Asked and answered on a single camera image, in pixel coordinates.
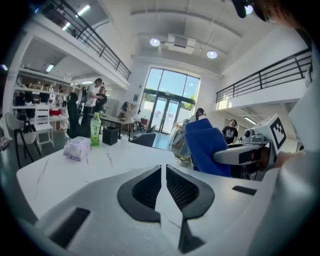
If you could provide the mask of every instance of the ceiling vent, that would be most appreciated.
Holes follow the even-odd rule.
[[[168,42],[164,45],[169,48],[170,51],[176,51],[184,54],[192,54],[195,49],[196,40],[187,38],[182,35],[169,34]]]

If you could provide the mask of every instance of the plastic bottle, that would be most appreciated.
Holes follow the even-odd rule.
[[[94,117],[90,122],[90,138],[92,146],[99,146],[99,134],[100,134],[101,120],[99,118],[99,113],[95,112]]]

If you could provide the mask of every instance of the sky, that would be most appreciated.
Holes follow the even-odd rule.
[[[191,96],[197,93],[198,85],[199,78],[173,71],[151,68],[145,88],[157,90],[159,86],[160,92],[170,92],[174,95],[191,98]]]

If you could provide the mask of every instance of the fluorescent light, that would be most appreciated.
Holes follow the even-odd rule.
[[[251,5],[245,6],[245,13],[251,14],[254,11],[254,8]]]
[[[83,85],[89,85],[89,84],[93,84],[94,81],[84,81],[82,82]]]
[[[152,46],[154,46],[154,47],[158,47],[159,45],[160,45],[160,40],[159,39],[157,39],[157,38],[152,38],[151,40],[150,40],[150,45],[152,45]]]
[[[7,66],[5,64],[2,64],[1,68],[3,68],[5,71],[8,71],[8,68],[7,68]]]
[[[218,57],[218,53],[214,50],[210,50],[206,53],[206,56],[209,58],[209,59],[215,59],[216,57]]]
[[[54,68],[54,66],[55,66],[55,65],[50,64],[50,65],[48,66],[48,68],[46,69],[46,71],[47,71],[47,72],[50,72],[50,71]]]
[[[84,14],[85,11],[87,11],[90,8],[90,5],[85,6],[81,11],[78,12],[78,15],[81,16]]]
[[[248,122],[250,122],[251,124],[254,124],[254,125],[257,124],[255,121],[252,121],[252,120],[251,120],[250,118],[248,118],[248,117],[245,117],[244,119],[247,120]]]
[[[65,24],[65,26],[63,27],[63,31],[65,31],[66,29],[67,29],[67,27],[69,27],[70,26],[70,22],[68,22],[67,24]]]

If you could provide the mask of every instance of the railing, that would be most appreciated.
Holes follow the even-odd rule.
[[[64,0],[49,0],[47,5],[40,8],[38,12],[93,49],[100,58],[111,64],[126,80],[129,79],[131,72],[126,65],[97,32],[81,16],[78,16],[77,12]]]
[[[311,50],[300,51],[218,91],[215,102],[303,79],[310,63]]]

